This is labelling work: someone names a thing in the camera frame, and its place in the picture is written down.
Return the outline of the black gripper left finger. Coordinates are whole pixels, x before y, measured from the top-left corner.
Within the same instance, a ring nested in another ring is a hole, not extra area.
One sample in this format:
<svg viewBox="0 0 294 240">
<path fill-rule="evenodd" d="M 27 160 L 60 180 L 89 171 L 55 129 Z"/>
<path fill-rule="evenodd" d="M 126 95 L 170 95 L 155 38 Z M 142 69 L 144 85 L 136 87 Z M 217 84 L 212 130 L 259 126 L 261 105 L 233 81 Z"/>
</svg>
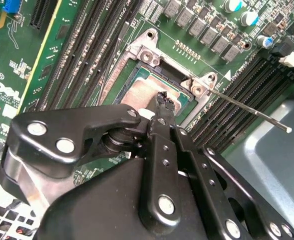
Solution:
<svg viewBox="0 0 294 240">
<path fill-rule="evenodd" d="M 153 186 L 166 167 L 168 101 L 159 92 L 142 113 L 118 104 L 16 116 L 9 129 L 9 178 L 14 182 L 9 191 L 24 196 L 42 220 L 74 188 L 121 163 L 144 160 L 148 178 L 139 205 L 141 222 L 145 227 L 175 227 L 180 218 L 167 213 L 169 191 Z"/>
</svg>

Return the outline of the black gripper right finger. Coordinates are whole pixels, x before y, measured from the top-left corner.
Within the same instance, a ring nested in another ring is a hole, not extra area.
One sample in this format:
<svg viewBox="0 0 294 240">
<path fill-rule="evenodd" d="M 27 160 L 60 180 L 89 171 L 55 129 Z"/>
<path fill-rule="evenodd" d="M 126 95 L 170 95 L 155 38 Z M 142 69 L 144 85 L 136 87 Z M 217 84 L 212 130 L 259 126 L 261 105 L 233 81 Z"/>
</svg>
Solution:
<svg viewBox="0 0 294 240">
<path fill-rule="evenodd" d="M 170 240 L 294 240 L 294 228 L 218 152 L 197 149 L 166 104 Z"/>
</svg>

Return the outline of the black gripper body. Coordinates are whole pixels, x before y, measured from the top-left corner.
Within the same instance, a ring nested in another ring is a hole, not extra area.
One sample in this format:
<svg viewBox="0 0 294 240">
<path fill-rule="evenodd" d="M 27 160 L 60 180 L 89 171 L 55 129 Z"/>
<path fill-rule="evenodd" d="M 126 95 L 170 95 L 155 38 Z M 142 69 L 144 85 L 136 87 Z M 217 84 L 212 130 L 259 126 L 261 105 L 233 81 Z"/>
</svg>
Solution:
<svg viewBox="0 0 294 240">
<path fill-rule="evenodd" d="M 187 177 L 169 176 L 164 166 L 153 186 L 176 188 L 181 220 L 169 234 L 148 230 L 139 217 L 146 196 L 146 161 L 123 162 L 59 197 L 46 211 L 36 233 L 38 240 L 218 240 L 211 219 L 201 216 Z"/>
</svg>

